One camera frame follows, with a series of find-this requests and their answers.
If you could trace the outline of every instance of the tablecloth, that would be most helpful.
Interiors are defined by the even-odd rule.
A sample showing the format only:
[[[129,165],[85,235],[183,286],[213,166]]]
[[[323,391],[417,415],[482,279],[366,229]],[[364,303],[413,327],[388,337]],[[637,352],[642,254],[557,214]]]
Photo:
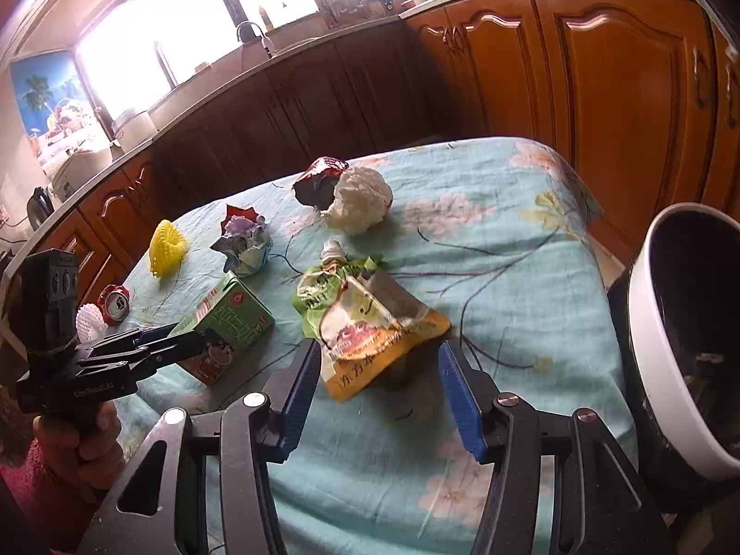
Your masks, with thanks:
[[[169,277],[155,279],[147,256],[138,262],[125,282],[132,310],[120,329],[178,321],[223,276],[225,257],[210,245],[226,204],[254,206],[275,244],[246,284],[275,327],[212,387],[172,365],[119,399],[125,452],[136,450],[168,407],[223,408],[288,365],[302,339],[290,304],[298,272],[318,263],[328,237],[338,237],[353,256],[382,253],[388,272],[450,318],[453,335],[462,333],[467,355],[472,348],[500,390],[556,413],[592,407],[636,461],[617,340],[587,240],[585,220],[597,205],[560,157],[537,142],[494,137],[352,164],[378,170],[394,194],[386,219],[365,234],[329,233],[316,211],[295,200],[295,177],[286,177],[178,219],[190,249]],[[298,448],[286,463],[269,465],[289,553],[469,552],[491,465],[478,465],[463,448],[436,359],[434,345],[420,347],[402,373],[381,375],[344,403],[319,383]],[[216,547],[223,542],[216,461],[208,474]],[[548,550],[553,481],[553,461],[543,458],[535,554]]]

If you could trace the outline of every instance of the trash bin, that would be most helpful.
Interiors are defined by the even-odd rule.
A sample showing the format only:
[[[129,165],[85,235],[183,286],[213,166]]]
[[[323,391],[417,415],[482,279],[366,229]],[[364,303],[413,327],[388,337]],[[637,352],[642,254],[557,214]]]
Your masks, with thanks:
[[[639,472],[681,513],[740,486],[740,223],[677,204],[608,292]]]

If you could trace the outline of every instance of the human hand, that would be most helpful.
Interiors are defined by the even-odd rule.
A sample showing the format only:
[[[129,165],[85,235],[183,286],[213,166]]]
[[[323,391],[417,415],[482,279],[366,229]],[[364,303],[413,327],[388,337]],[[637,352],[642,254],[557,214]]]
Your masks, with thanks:
[[[95,423],[97,428],[80,441],[77,429],[64,419],[42,415],[33,421],[47,467],[90,503],[96,502],[92,488],[110,488],[125,466],[123,449],[116,442],[121,421],[112,401],[103,403]],[[85,462],[79,462],[77,453]]]

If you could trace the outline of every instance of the pink sleeve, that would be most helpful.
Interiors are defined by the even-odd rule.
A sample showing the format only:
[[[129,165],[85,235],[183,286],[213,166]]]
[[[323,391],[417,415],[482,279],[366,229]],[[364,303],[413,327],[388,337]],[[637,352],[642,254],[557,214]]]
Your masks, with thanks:
[[[47,469],[36,440],[25,463],[17,469],[0,466],[0,474],[32,527],[51,549],[73,551],[97,506]]]

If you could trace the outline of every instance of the carton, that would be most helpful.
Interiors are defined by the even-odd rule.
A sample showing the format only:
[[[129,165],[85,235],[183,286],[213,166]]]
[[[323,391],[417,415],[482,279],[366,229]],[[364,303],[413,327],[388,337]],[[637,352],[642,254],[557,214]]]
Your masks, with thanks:
[[[275,320],[238,277],[228,272],[211,289],[197,309],[170,332],[177,336],[195,330],[206,339],[201,354],[179,365],[204,384],[214,384]]]

